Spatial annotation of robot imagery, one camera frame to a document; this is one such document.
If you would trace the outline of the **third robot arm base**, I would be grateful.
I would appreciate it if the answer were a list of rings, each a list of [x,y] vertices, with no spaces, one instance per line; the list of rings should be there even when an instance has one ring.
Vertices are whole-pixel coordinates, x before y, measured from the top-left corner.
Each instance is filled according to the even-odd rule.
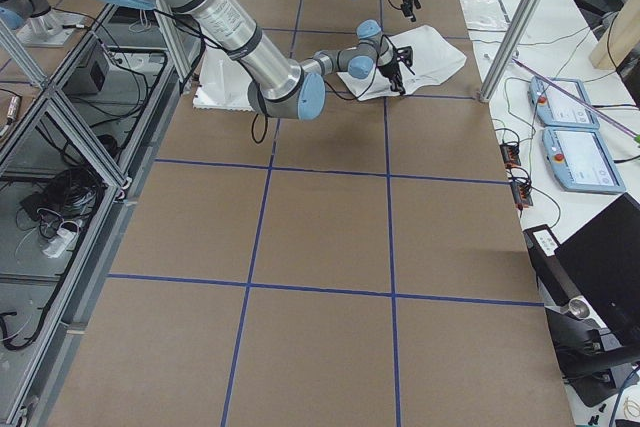
[[[25,46],[61,47],[84,19],[55,11],[48,0],[1,0],[1,20]]]

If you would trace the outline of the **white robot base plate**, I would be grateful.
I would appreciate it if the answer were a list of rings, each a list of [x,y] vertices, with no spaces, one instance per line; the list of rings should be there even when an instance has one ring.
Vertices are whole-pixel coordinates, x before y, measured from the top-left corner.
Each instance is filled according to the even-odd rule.
[[[247,89],[252,79],[231,55],[250,41],[255,21],[237,0],[201,0],[191,17],[196,23],[194,34],[204,49],[194,106],[249,111]]]

